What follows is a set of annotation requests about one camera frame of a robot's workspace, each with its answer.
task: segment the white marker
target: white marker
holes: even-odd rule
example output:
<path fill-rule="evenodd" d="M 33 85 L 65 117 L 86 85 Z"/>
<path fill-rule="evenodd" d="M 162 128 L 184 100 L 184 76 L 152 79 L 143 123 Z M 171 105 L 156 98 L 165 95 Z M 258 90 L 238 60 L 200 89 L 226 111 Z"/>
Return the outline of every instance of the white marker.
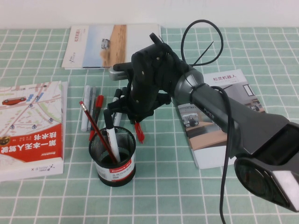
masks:
<path fill-rule="evenodd" d="M 121 95 L 121 98 L 125 96 L 127 92 L 127 88 L 126 87 L 123 87 L 122 88 L 122 95 Z M 119 126 L 120 125 L 120 122 L 121 122 L 121 116 L 122 116 L 122 113 L 115 113 L 115 117 L 114 117 L 114 126 Z"/>
<path fill-rule="evenodd" d="M 121 162 L 120 152 L 117 145 L 117 139 L 115 134 L 115 129 L 113 126 L 113 121 L 111 117 L 111 113 L 109 110 L 104 110 L 104 119 L 106 123 L 106 130 L 107 130 L 107 136 L 110 143 L 110 147 L 112 149 L 112 152 L 114 156 L 116 157 L 117 162 Z"/>
<path fill-rule="evenodd" d="M 121 97 L 121 89 L 116 89 L 112 102 L 115 102 L 116 100 L 119 100 L 120 97 Z"/>
<path fill-rule="evenodd" d="M 84 104 L 87 108 L 89 108 L 90 104 L 90 93 L 91 93 L 91 87 L 89 85 L 86 85 L 84 87 Z M 81 131 L 87 132 L 87 125 L 88 125 L 88 118 L 85 113 L 82 113 L 82 122 L 81 122 Z"/>

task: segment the book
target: book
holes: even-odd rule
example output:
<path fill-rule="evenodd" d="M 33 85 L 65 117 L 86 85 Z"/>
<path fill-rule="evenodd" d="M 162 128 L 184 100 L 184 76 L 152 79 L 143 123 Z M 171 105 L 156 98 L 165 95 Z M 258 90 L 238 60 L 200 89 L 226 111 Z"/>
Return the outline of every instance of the book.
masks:
<path fill-rule="evenodd" d="M 67 86 L 0 87 L 0 182 L 63 173 Z"/>
<path fill-rule="evenodd" d="M 72 26 L 62 67 L 110 68 L 131 61 L 135 52 L 153 44 L 150 34 L 161 35 L 157 24 Z"/>
<path fill-rule="evenodd" d="M 248 108 L 265 112 L 241 70 L 204 74 L 209 86 L 219 86 L 227 95 Z M 194 104 L 177 104 L 195 164 L 200 169 L 224 165 L 227 134 Z M 229 159 L 231 165 L 235 158 Z"/>

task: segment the label on pen holder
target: label on pen holder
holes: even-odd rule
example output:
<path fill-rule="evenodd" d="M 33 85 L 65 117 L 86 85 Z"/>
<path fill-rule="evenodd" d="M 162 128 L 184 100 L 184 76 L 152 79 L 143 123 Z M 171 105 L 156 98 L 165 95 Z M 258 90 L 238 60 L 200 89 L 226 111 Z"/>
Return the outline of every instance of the label on pen holder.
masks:
<path fill-rule="evenodd" d="M 107 181 L 122 181 L 126 179 L 133 171 L 135 167 L 135 152 L 131 159 L 123 166 L 118 168 L 107 169 L 99 166 L 95 163 L 98 174 Z"/>

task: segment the red pencil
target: red pencil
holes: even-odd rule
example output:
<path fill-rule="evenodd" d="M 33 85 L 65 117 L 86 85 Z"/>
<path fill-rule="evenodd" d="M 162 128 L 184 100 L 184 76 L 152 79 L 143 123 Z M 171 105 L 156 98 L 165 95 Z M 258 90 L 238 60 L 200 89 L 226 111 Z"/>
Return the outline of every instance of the red pencil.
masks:
<path fill-rule="evenodd" d="M 85 104 L 83 103 L 83 101 L 79 102 L 83 111 L 85 112 L 86 116 L 88 117 L 92 127 L 94 128 L 95 132 L 98 134 L 101 142 L 103 143 L 104 147 L 106 148 L 107 152 L 109 153 L 110 158 L 112 159 L 113 163 L 117 163 L 116 157 L 114 156 L 110 145 L 107 143 L 107 141 L 105 140 L 104 136 L 102 135 L 101 131 L 99 130 L 97 124 L 94 122 L 93 118 L 91 117 L 88 109 L 86 108 Z"/>

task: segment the green grid tablecloth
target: green grid tablecloth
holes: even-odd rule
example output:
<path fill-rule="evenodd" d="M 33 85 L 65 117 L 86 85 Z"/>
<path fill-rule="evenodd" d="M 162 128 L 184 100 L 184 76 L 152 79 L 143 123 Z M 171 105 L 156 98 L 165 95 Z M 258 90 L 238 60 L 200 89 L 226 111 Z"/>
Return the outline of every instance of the green grid tablecloth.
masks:
<path fill-rule="evenodd" d="M 197 68 L 203 73 L 241 69 L 267 112 L 299 121 L 298 28 L 223 28 L 221 57 Z M 0 224 L 219 224 L 221 168 L 198 170 L 173 105 L 142 122 L 146 135 L 137 144 L 137 172 L 124 187 L 102 184 L 81 132 L 85 85 L 96 85 L 111 102 L 116 87 L 106 70 L 64 70 L 69 29 L 0 30 L 0 85 L 68 81 L 64 174 L 0 183 Z M 162 29 L 162 38 L 180 55 L 182 29 Z M 192 29 L 185 43 L 191 63 L 215 40 L 208 28 Z M 203 60 L 212 59 L 215 41 Z M 127 119 L 121 125 L 134 132 Z M 224 213 L 227 223 L 296 224 L 299 216 L 245 190 L 228 169 Z"/>

